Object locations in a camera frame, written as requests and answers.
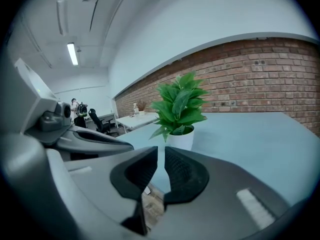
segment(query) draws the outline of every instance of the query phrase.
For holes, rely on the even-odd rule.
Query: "office chair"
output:
[[[110,120],[107,121],[107,123],[102,123],[102,120],[99,120],[99,118],[97,117],[97,114],[96,114],[96,110],[91,108],[89,110],[89,116],[91,117],[91,119],[93,120],[95,126],[96,126],[96,131],[99,132],[99,133],[102,133],[102,134],[107,134],[107,135],[110,135],[112,136],[112,134],[117,134],[117,132],[111,132],[111,123]]]

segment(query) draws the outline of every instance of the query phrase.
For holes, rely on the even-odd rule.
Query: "fluorescent light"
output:
[[[68,43],[66,45],[68,47],[68,51],[72,60],[72,64],[74,66],[78,65],[78,60],[77,60],[77,55],[76,55],[76,50],[75,50],[75,44],[74,43]]]

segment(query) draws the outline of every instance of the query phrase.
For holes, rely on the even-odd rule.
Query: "potted plant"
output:
[[[144,116],[145,115],[145,108],[146,108],[146,102],[139,100],[136,104],[138,106],[139,109],[139,115],[140,116]]]
[[[206,101],[200,96],[208,92],[199,88],[202,80],[194,80],[195,72],[177,76],[172,84],[159,84],[162,101],[154,101],[159,118],[156,124],[161,125],[152,136],[163,135],[168,145],[180,149],[191,150],[194,140],[194,123],[207,119],[201,114],[201,106]]]

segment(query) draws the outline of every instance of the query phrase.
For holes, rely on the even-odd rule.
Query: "white flower pot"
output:
[[[195,135],[195,128],[193,127],[193,125],[191,125],[191,127],[193,128],[193,131],[185,135],[169,134],[168,138],[166,139],[167,146],[191,151]]]

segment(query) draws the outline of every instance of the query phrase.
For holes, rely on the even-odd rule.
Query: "light blue desk surface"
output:
[[[194,124],[191,151],[244,168],[290,205],[312,193],[320,175],[320,139],[303,125],[282,112],[203,114],[208,119]],[[151,183],[167,193],[164,139],[160,135],[149,140],[157,128],[151,123],[118,138],[135,150],[158,146],[158,168]]]

